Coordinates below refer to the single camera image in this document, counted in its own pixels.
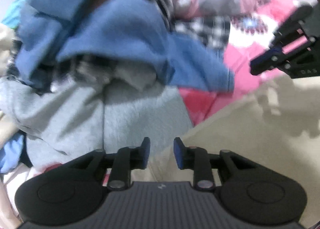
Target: beige garment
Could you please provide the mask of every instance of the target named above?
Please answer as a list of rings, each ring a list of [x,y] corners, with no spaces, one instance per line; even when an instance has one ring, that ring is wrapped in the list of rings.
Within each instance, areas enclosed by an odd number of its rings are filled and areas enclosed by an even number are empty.
[[[291,80],[282,76],[225,107],[183,136],[188,146],[210,153],[229,149],[298,181],[308,195],[300,220],[320,220],[320,77]],[[172,149],[149,162],[135,180],[191,181],[177,168]]]
[[[13,30],[0,23],[0,76],[5,73],[13,36]],[[14,123],[0,111],[0,149],[17,131],[18,129]],[[20,220],[12,211],[4,185],[0,181],[0,227],[15,229],[20,224]]]

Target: screw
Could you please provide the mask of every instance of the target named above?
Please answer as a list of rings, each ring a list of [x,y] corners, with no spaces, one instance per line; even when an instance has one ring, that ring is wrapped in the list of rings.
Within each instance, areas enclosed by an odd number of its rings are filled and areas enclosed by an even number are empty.
[[[109,187],[113,189],[120,189],[125,186],[125,183],[121,180],[113,180],[109,183]]]
[[[209,180],[200,180],[197,186],[202,189],[209,189],[213,187],[213,182]]]

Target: printed design on fabric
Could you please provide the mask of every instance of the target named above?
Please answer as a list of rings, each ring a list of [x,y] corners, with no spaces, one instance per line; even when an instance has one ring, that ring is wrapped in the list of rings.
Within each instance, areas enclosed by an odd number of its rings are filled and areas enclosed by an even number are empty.
[[[231,19],[232,25],[242,32],[254,35],[255,33],[264,34],[268,32],[268,26],[263,22],[259,16],[248,14],[245,16],[233,17]]]

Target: black and white plaid fabric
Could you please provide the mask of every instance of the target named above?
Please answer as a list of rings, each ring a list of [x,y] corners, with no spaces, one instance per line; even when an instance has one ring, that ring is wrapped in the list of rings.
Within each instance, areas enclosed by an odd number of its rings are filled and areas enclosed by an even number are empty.
[[[230,17],[198,17],[189,21],[176,21],[176,32],[197,39],[207,48],[224,49],[229,42]]]

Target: gray garment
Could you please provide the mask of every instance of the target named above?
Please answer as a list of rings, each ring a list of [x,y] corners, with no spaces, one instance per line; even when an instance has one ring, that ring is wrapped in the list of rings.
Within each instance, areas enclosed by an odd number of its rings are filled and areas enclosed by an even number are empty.
[[[113,153],[137,146],[145,136],[154,154],[192,128],[178,89],[158,82],[143,92],[122,81],[104,87],[70,83],[40,96],[2,78],[0,94],[0,109],[27,132],[27,152],[39,169],[95,149]]]

